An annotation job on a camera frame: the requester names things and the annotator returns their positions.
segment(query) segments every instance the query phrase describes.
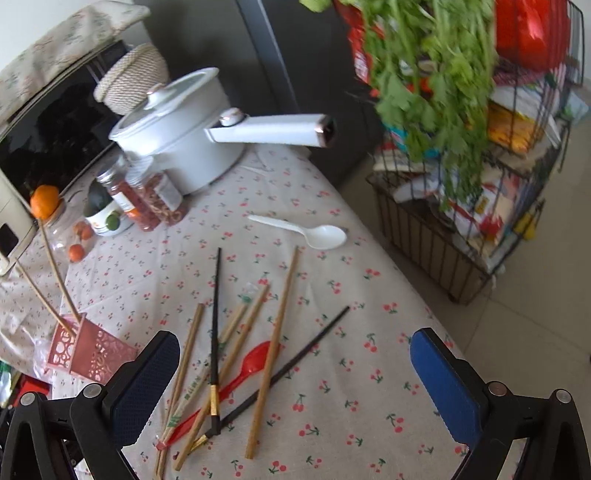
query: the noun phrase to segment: yellow package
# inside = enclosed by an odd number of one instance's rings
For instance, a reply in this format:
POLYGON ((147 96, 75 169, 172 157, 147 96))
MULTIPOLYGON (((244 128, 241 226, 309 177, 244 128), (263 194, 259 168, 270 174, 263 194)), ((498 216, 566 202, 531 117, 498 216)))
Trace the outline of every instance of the yellow package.
POLYGON ((526 154, 534 135, 535 122, 518 113, 513 113, 497 103, 488 105, 488 138, 518 154, 526 154), (513 137, 511 138, 511 122, 513 120, 513 137))

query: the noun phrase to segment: gold chopstick band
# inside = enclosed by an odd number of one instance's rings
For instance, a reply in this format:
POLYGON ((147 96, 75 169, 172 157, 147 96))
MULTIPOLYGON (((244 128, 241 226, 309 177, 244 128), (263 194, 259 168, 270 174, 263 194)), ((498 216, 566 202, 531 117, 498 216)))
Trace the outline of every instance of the gold chopstick band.
POLYGON ((217 416, 218 412, 217 412, 217 408, 218 405, 220 403, 220 398, 219 398, 219 394, 217 392, 217 385, 211 385, 211 399, 212 399, 212 410, 211 410, 211 415, 212 416, 217 416))
POLYGON ((201 445, 203 445, 207 441, 207 435, 201 435, 197 440, 193 442, 191 445, 191 452, 197 450, 201 445))

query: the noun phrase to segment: wall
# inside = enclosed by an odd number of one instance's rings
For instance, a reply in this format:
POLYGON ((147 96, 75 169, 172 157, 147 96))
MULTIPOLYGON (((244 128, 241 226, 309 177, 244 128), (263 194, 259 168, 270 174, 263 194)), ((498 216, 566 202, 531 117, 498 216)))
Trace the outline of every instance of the wall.
POLYGON ((135 0, 152 15, 145 26, 173 79, 220 68, 232 105, 251 115, 278 112, 267 77, 235 0, 135 0))
MULTIPOLYGON (((47 31, 91 3, 93 0, 0 0, 0 70, 47 31)), ((141 24, 123 36, 132 44, 150 40, 141 24)))

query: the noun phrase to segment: blue gripper pad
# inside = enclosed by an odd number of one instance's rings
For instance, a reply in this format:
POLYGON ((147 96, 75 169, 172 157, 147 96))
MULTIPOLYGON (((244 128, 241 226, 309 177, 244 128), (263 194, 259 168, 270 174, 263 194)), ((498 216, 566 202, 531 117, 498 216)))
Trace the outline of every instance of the blue gripper pad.
POLYGON ((152 415, 178 367, 180 346, 170 332, 160 331, 134 362, 113 376, 103 403, 111 421, 111 435, 120 449, 133 445, 152 415))
POLYGON ((461 362, 484 385, 482 379, 466 361, 456 359, 432 329, 414 333, 410 359, 453 439, 474 448, 482 433, 483 406, 475 400, 474 392, 468 389, 454 367, 461 362))

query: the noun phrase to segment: white electric cooker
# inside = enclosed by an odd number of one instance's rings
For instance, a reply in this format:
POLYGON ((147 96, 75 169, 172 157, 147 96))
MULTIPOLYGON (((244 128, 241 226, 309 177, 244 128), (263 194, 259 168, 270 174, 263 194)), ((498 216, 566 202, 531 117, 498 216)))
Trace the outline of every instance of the white electric cooker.
POLYGON ((230 108, 218 72, 206 68, 154 86, 109 138, 131 161, 153 156, 182 194, 220 177, 244 143, 326 147, 334 138, 334 120, 321 113, 250 117, 230 108))

